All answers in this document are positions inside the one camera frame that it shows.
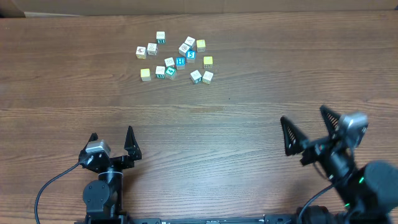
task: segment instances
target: cardboard box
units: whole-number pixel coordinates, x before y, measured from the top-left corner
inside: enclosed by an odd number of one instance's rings
[[[393,10],[396,0],[13,0],[28,14],[107,16],[227,12]]]

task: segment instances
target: toy block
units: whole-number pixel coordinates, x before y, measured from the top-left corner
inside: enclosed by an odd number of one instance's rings
[[[167,67],[165,72],[166,78],[173,80],[177,76],[177,70],[174,67]]]
[[[142,81],[150,81],[149,68],[141,69],[141,79]]]
[[[136,51],[137,58],[146,59],[147,58],[147,50],[145,47],[137,47]]]
[[[205,40],[197,40],[197,52],[205,52],[205,51],[206,51]]]
[[[149,55],[157,55],[157,44],[148,44],[147,52]]]
[[[156,41],[158,44],[166,44],[166,33],[164,31],[157,31]]]
[[[165,72],[166,68],[164,66],[156,66],[156,78],[165,78]]]
[[[193,84],[201,82],[201,75],[198,70],[194,71],[191,73],[191,79],[193,81]]]
[[[192,37],[187,37],[184,43],[186,43],[189,46],[190,50],[193,50],[195,46],[195,39]]]
[[[212,78],[213,74],[211,72],[205,71],[205,74],[203,74],[202,82],[210,84]]]
[[[194,52],[192,50],[189,50],[187,52],[187,62],[188,63],[195,63],[195,58],[196,57],[197,57],[197,53],[196,52]]]
[[[182,56],[187,56],[187,52],[189,51],[189,46],[187,44],[182,44],[181,47],[178,49],[178,52],[180,52],[180,54]]]
[[[172,57],[165,59],[164,63],[166,64],[166,67],[172,66],[175,68],[174,59]]]
[[[204,68],[213,68],[213,57],[203,57]]]
[[[185,58],[180,57],[175,59],[175,64],[177,66],[177,70],[185,69]]]

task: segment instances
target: yellow block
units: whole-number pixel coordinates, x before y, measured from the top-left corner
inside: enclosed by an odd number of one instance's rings
[[[198,52],[206,51],[206,42],[205,40],[197,40],[197,50]]]
[[[141,79],[142,81],[150,81],[149,68],[141,69]]]
[[[197,40],[197,47],[206,47],[205,40]]]
[[[213,68],[213,57],[203,57],[204,68]]]

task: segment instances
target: wood grain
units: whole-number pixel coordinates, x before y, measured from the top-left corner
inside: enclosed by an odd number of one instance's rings
[[[159,55],[135,50],[164,30]],[[398,165],[398,14],[298,12],[0,20],[0,223],[35,223],[41,186],[72,166],[92,132],[121,155],[132,125],[143,160],[125,172],[134,217],[250,217],[292,213],[328,185],[286,157],[279,118],[311,138],[326,134],[318,108],[369,115],[359,166]],[[207,48],[176,80],[139,71],[178,56],[187,36]],[[189,73],[213,56],[211,85]],[[77,169],[42,195],[42,223],[85,216]],[[334,191],[316,202],[343,209]]]

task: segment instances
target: white block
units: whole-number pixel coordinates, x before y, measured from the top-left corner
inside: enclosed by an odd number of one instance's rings
[[[205,71],[205,74],[203,74],[202,82],[210,84],[212,78],[213,74],[211,72]]]
[[[165,59],[164,63],[166,64],[166,67],[172,66],[175,68],[174,59],[172,57]]]
[[[157,44],[148,44],[147,52],[149,55],[157,55]]]
[[[185,43],[190,47],[191,50],[193,50],[193,48],[195,46],[195,39],[192,37],[187,37],[187,39],[185,40]]]
[[[166,71],[166,68],[164,66],[156,66],[156,77],[157,78],[165,78],[164,72]]]
[[[156,42],[158,44],[166,44],[166,33],[164,31],[156,32]]]
[[[187,56],[187,51],[189,51],[190,47],[187,44],[182,44],[181,47],[178,49],[178,52],[180,52],[180,55],[186,57]]]
[[[147,50],[145,47],[137,47],[136,51],[137,58],[146,59],[147,58]]]
[[[198,70],[194,71],[191,73],[191,79],[193,81],[193,84],[201,82],[201,75]]]

